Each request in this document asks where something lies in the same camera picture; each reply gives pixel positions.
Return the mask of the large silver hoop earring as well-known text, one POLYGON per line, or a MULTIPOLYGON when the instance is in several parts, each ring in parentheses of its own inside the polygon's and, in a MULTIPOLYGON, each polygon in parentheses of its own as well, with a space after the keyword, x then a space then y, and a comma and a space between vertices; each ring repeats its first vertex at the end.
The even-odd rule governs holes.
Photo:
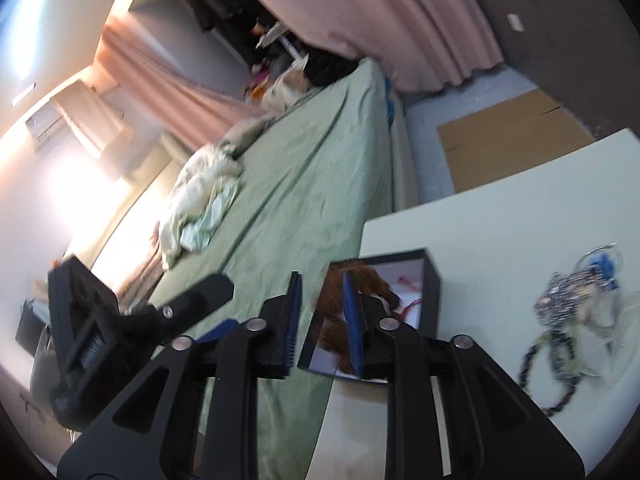
POLYGON ((598 286, 607 292, 618 289, 618 274, 623 270, 623 253, 616 243, 595 247, 583 254, 574 265, 575 271, 589 270, 597 277, 598 286))

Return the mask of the black jewelry box white inside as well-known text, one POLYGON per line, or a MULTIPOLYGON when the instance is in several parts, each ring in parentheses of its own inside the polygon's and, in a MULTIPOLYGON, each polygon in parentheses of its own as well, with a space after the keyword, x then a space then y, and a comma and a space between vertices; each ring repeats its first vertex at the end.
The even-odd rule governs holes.
POLYGON ((335 261, 326 270, 297 367, 326 377, 384 384, 390 349, 376 341, 380 322, 406 324, 428 338, 437 336, 440 275, 428 252, 378 255, 335 261), (343 310, 342 276, 350 271, 360 293, 366 331, 364 370, 356 376, 350 362, 343 310))

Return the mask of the white crumpled duvet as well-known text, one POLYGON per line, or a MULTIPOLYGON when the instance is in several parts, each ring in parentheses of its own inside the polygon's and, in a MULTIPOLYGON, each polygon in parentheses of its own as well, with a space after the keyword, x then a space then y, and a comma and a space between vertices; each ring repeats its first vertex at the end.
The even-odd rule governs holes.
POLYGON ((158 224, 165 270, 184 252, 202 252, 238 197, 244 167, 231 149, 206 144, 180 170, 158 224))

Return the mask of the white table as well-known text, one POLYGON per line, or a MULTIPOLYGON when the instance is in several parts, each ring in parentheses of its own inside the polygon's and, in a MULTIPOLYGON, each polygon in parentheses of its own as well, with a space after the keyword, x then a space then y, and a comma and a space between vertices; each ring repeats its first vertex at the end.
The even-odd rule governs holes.
MULTIPOLYGON (((442 277, 438 336, 468 334, 511 377, 540 332, 533 305, 554 271, 616 243, 639 291, 639 139, 629 129, 548 164, 364 225, 360 257, 426 248, 442 277)), ((333 383, 306 479, 383 479, 386 391, 333 383)), ((589 479, 639 479, 639 350, 612 386, 579 387, 552 422, 589 479), (629 458, 636 472, 611 472, 629 458)))

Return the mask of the bed with green blanket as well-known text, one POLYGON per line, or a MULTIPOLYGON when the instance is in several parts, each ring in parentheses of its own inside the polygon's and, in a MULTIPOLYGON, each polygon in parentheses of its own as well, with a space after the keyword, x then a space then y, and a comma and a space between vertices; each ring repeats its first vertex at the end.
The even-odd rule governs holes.
POLYGON ((280 116, 242 161, 239 195, 209 245, 178 259, 152 303, 226 274, 233 298, 192 328, 199 337, 227 318, 254 318, 298 272, 306 333, 330 263, 357 257, 367 221, 419 201, 404 109, 380 66, 364 60, 280 116))

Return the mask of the grey plush pillow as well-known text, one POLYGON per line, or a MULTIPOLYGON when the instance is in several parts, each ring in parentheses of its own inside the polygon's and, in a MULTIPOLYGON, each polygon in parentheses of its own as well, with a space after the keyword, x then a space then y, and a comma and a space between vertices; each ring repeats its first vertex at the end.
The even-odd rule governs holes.
POLYGON ((218 146, 233 157, 239 157, 270 126, 273 119, 271 115, 242 119, 224 134, 218 146))

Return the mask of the pink curtain left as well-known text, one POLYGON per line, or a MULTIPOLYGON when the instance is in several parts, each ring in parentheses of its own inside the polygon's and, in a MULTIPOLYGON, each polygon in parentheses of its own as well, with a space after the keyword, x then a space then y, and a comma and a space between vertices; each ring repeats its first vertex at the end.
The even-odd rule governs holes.
POLYGON ((266 114, 180 74, 119 16, 105 22, 96 62, 191 150, 220 141, 241 120, 266 114))

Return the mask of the pink curtain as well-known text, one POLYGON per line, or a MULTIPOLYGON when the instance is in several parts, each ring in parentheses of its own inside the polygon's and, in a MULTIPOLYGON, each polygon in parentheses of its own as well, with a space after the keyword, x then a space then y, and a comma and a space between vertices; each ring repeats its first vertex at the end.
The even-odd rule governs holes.
POLYGON ((503 61, 476 0, 259 0, 305 44, 373 58, 397 90, 436 92, 503 61))
POLYGON ((119 16, 105 22, 96 62, 191 150, 220 141, 241 120, 266 114, 180 74, 119 16))

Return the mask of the patterned cream pillow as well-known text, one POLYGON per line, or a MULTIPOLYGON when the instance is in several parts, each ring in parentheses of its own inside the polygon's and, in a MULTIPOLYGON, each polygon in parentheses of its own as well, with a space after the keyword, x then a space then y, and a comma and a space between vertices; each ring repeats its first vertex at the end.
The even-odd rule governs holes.
POLYGON ((290 68, 269 87, 260 100, 260 105, 272 114, 282 114, 294 106, 312 84, 302 68, 290 68))

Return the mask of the flattened cardboard sheet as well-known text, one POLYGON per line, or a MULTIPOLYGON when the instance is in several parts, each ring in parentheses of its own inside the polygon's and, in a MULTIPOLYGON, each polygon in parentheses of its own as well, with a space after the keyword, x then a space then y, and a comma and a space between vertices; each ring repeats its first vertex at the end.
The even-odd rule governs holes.
POLYGON ((478 188, 591 144, 593 136, 539 89, 438 128, 454 190, 478 188))

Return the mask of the black cloth pile on bed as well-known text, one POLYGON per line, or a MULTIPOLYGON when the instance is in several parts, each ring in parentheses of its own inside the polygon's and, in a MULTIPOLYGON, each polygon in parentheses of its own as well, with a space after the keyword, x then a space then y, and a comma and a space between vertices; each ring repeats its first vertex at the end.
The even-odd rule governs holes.
POLYGON ((358 66, 357 60, 343 58, 326 50, 314 49, 308 52, 303 72, 314 87, 327 87, 350 75, 358 66))

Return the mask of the pink curtain right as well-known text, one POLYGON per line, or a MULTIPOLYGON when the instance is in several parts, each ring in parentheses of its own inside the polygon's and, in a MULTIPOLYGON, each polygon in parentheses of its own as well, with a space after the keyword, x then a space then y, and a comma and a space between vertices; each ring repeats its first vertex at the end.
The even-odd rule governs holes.
POLYGON ((373 58, 397 90, 436 92, 503 61, 476 0, 259 0, 305 44, 373 58))

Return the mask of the dark clothes on rack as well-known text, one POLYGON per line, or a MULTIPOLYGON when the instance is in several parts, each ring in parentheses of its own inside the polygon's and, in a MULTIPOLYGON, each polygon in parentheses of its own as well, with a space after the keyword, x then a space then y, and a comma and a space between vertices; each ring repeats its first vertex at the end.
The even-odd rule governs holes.
POLYGON ((219 34, 248 65, 285 52, 277 42, 265 48, 257 47, 262 34, 254 33, 255 26, 268 30, 277 21, 259 0, 184 1, 192 9, 201 30, 219 34))

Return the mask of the white wall socket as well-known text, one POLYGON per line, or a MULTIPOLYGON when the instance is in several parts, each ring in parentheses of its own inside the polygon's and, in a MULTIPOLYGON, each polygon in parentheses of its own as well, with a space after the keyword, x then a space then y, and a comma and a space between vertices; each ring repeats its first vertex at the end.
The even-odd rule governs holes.
POLYGON ((514 32, 519 32, 520 34, 524 32, 524 25, 518 14, 509 13, 506 16, 506 19, 508 20, 510 27, 514 30, 514 32))

